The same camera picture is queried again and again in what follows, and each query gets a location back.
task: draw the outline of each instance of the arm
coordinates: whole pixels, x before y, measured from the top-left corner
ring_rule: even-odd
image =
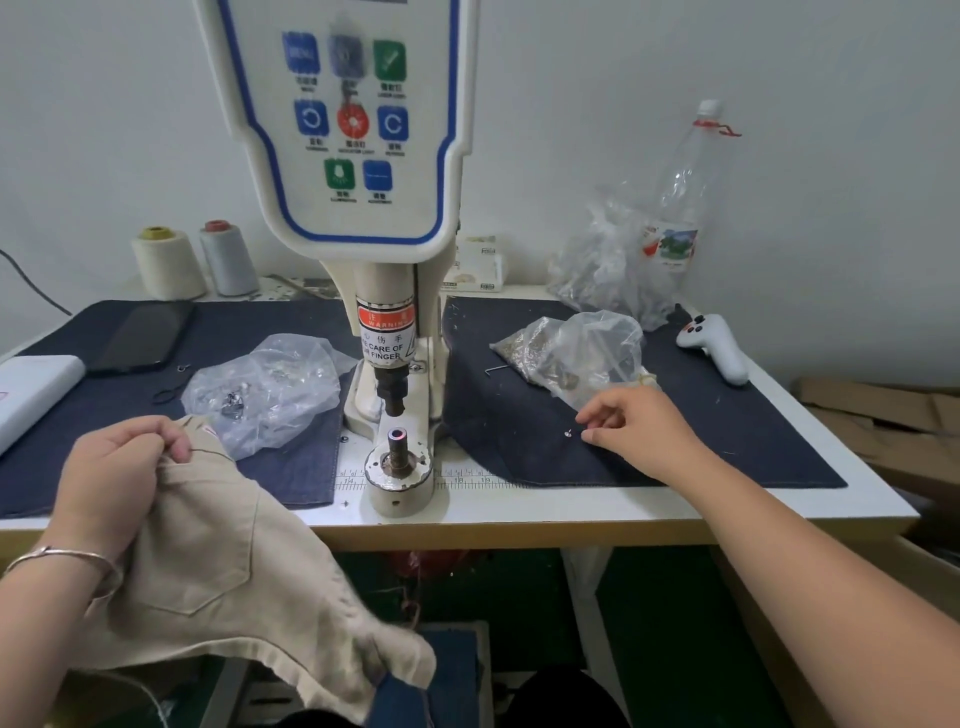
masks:
[[[713,454],[664,393],[608,390],[577,420],[700,512],[838,725],[956,724],[960,624]]]
[[[165,449],[178,462],[190,458],[185,433],[165,417],[129,420],[82,437],[63,466],[53,516],[37,545],[93,552],[115,563],[150,509]],[[43,556],[0,580],[0,725],[42,723],[105,575],[84,559]]]

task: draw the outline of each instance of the blue rotate button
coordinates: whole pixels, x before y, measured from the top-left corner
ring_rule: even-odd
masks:
[[[297,128],[307,136],[327,136],[330,133],[330,123],[326,119],[326,106],[323,101],[313,99],[298,99],[294,102],[294,113],[297,115]]]
[[[342,79],[362,79],[363,43],[354,36],[330,36],[330,65]]]
[[[387,141],[406,141],[410,138],[410,123],[405,107],[380,107],[376,110],[380,138]]]
[[[363,163],[363,183],[371,192],[390,192],[394,188],[394,173],[389,161],[367,159]]]
[[[284,33],[283,52],[287,57],[287,68],[294,73],[320,73],[320,52],[312,33]]]

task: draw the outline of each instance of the thread spool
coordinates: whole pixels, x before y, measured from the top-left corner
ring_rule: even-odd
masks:
[[[200,242],[221,296],[243,296],[260,287],[239,228],[226,220],[210,220],[200,230]]]
[[[162,226],[144,228],[131,245],[143,285],[153,298],[187,301],[206,293],[200,261],[185,232]]]

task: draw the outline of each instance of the plastic bag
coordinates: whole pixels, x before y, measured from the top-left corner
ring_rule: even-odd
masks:
[[[605,309],[633,316],[645,331],[666,323],[678,279],[643,250],[648,217],[627,185],[601,187],[587,207],[587,233],[547,262],[547,290],[578,311]]]
[[[490,348],[579,411],[602,389],[656,380],[640,365],[642,344],[643,331],[630,316],[592,311],[567,321],[543,316]]]
[[[180,401],[203,415],[234,460],[293,440],[315,415],[340,401],[340,376],[357,359],[326,339],[298,333],[268,336],[245,356],[200,369]]]

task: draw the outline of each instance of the smartphone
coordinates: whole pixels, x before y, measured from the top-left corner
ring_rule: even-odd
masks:
[[[189,301],[139,305],[87,371],[105,375],[159,369],[173,355],[196,307]]]

